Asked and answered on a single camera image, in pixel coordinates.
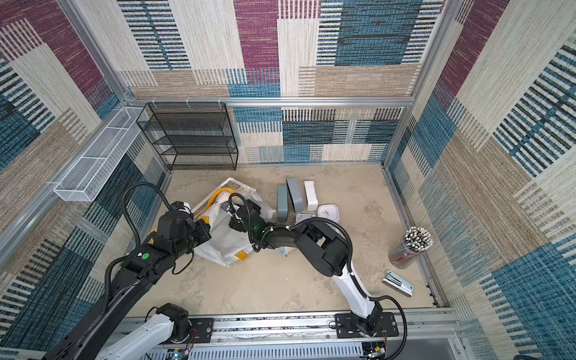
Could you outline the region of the small white gadget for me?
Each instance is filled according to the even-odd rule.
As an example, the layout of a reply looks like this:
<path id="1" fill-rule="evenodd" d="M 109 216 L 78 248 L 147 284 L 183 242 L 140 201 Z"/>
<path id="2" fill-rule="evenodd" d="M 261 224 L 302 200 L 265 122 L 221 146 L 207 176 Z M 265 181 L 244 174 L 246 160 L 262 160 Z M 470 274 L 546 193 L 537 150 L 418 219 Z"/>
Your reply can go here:
<path id="1" fill-rule="evenodd" d="M 307 219 L 311 219 L 314 218 L 313 214 L 296 214 L 295 215 L 295 223 L 298 224 L 302 221 L 305 221 Z"/>

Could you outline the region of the white square alarm clock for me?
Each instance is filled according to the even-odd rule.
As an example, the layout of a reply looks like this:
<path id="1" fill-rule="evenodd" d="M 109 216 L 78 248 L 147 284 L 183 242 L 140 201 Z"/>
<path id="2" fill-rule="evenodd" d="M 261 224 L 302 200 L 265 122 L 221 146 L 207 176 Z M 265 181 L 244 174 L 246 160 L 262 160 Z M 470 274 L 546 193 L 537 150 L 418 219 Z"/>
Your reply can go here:
<path id="1" fill-rule="evenodd" d="M 316 211 L 316 216 L 319 218 L 329 219 L 338 224 L 341 222 L 340 210 L 335 204 L 319 205 Z"/>

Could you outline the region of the teal digital clock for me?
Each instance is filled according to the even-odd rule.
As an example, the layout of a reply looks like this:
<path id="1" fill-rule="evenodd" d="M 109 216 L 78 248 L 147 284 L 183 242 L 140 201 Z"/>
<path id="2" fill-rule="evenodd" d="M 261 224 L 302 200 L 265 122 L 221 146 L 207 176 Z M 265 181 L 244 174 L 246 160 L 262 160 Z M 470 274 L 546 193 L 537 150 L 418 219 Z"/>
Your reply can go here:
<path id="1" fill-rule="evenodd" d="M 277 220 L 287 222 L 289 214 L 288 190 L 285 184 L 277 186 Z"/>

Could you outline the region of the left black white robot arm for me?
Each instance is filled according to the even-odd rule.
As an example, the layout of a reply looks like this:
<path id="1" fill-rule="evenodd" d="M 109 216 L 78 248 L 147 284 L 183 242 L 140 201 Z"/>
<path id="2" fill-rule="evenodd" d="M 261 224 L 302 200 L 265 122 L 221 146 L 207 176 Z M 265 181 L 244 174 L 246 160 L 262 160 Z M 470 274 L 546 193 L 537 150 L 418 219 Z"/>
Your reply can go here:
<path id="1" fill-rule="evenodd" d="M 144 242 L 106 267 L 100 300 L 44 359 L 95 359 L 132 307 L 174 268 L 177 259 L 210 240 L 210 226 L 204 220 L 194 220 L 194 213 L 183 202 L 168 203 L 160 188 L 149 182 L 126 189 L 121 197 L 124 215 L 128 213 L 126 199 L 138 187 L 155 191 L 167 212 Z"/>

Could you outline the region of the grey white device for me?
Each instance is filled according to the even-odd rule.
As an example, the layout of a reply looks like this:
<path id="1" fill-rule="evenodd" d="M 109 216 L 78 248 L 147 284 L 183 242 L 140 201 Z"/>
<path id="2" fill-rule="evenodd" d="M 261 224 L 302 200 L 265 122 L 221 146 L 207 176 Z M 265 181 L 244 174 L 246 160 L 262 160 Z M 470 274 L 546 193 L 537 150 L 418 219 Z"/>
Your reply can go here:
<path id="1" fill-rule="evenodd" d="M 299 182 L 295 178 L 287 178 L 286 187 L 294 212 L 303 212 L 305 210 L 305 201 L 299 188 Z"/>

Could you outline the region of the white cube digital clock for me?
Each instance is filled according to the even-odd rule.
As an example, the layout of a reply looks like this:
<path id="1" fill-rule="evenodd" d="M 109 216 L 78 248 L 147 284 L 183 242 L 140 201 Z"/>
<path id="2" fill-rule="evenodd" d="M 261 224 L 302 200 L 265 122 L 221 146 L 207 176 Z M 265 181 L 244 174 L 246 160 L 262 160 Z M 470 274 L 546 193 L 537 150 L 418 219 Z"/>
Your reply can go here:
<path id="1" fill-rule="evenodd" d="M 307 211 L 315 212 L 319 206 L 315 182 L 313 180 L 304 181 L 304 190 L 307 200 Z"/>

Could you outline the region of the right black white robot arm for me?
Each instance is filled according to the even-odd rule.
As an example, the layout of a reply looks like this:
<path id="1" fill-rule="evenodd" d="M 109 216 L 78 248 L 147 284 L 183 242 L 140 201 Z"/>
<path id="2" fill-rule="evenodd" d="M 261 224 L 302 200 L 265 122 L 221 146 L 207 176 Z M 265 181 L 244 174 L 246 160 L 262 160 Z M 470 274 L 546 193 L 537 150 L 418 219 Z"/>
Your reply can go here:
<path id="1" fill-rule="evenodd" d="M 295 248 L 321 275 L 332 278 L 348 301 L 353 314 L 352 330 L 361 336 L 390 335 L 381 323 L 384 310 L 380 302 L 388 300 L 402 312 L 398 301 L 389 295 L 372 296 L 361 283 L 353 267 L 353 243 L 337 222 L 312 217 L 295 225 L 282 225 L 261 217 L 261 208 L 239 193 L 233 193 L 222 205 L 230 216 L 229 227 L 247 234 L 254 251 Z"/>

